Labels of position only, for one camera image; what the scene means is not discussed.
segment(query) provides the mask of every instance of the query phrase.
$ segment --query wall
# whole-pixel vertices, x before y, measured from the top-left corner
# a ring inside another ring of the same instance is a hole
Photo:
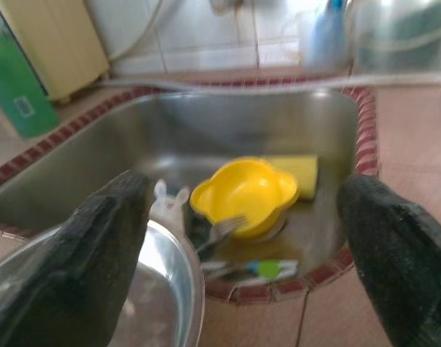
[[[150,13],[156,0],[142,1]],[[296,14],[321,3],[244,0],[219,15],[209,0],[163,0],[154,28],[113,70],[151,74],[299,65]]]

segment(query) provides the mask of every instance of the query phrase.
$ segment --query stainless steel sink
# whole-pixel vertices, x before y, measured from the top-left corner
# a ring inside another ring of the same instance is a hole
[[[0,222],[43,231],[127,168],[193,188],[243,155],[317,154],[313,202],[261,244],[229,242],[213,259],[296,258],[306,273],[344,244],[338,185],[354,168],[358,107],[340,93],[145,96],[108,112],[0,188]]]

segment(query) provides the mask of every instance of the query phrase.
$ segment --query yellow bowl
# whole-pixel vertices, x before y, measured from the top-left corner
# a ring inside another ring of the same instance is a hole
[[[260,158],[240,158],[220,168],[192,193],[192,208],[215,224],[244,215],[247,224],[233,237],[250,239],[267,232],[298,199],[298,182]]]

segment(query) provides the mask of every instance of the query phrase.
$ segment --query red tile trim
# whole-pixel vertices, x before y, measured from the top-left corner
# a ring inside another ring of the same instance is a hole
[[[325,77],[313,77],[313,80],[319,80]],[[277,79],[250,79],[234,80],[229,82],[194,82],[194,85],[211,87],[240,87],[251,88],[256,86],[280,86],[295,85],[309,80],[306,77],[287,77],[283,76]],[[353,98],[359,106],[359,140],[356,143],[356,172],[378,176],[377,159],[377,127],[376,127],[376,103],[371,91],[365,87],[343,88],[341,92],[350,98]],[[74,121],[57,129],[53,134],[40,141],[32,148],[26,150],[21,155],[12,159],[0,167],[0,186],[18,174],[21,170],[34,163],[46,153],[53,150],[63,141],[70,138],[73,134],[86,127],[92,121],[100,118],[107,111],[133,98],[144,95],[164,93],[164,90],[153,87],[136,87],[115,95],[108,100],[103,101],[94,109],[89,110]],[[10,231],[16,237],[29,239],[33,236],[31,231],[22,231],[18,228],[0,225],[0,231]],[[326,283],[345,273],[354,264],[352,254],[347,247],[344,247],[334,258],[329,260],[326,265],[317,268],[304,278],[297,278],[280,283],[274,283],[269,286],[255,286],[249,288],[234,288],[230,283],[212,282],[206,285],[206,294],[210,297],[234,301],[237,303],[257,303],[269,302],[274,300],[285,300],[307,293],[313,288],[325,285]]]

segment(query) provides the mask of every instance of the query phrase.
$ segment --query fork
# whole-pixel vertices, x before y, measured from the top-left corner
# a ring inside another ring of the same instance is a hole
[[[197,253],[200,253],[209,246],[224,242],[233,232],[240,229],[246,223],[247,219],[244,215],[237,215],[235,217],[217,222],[209,230],[209,237],[207,241],[197,248]]]

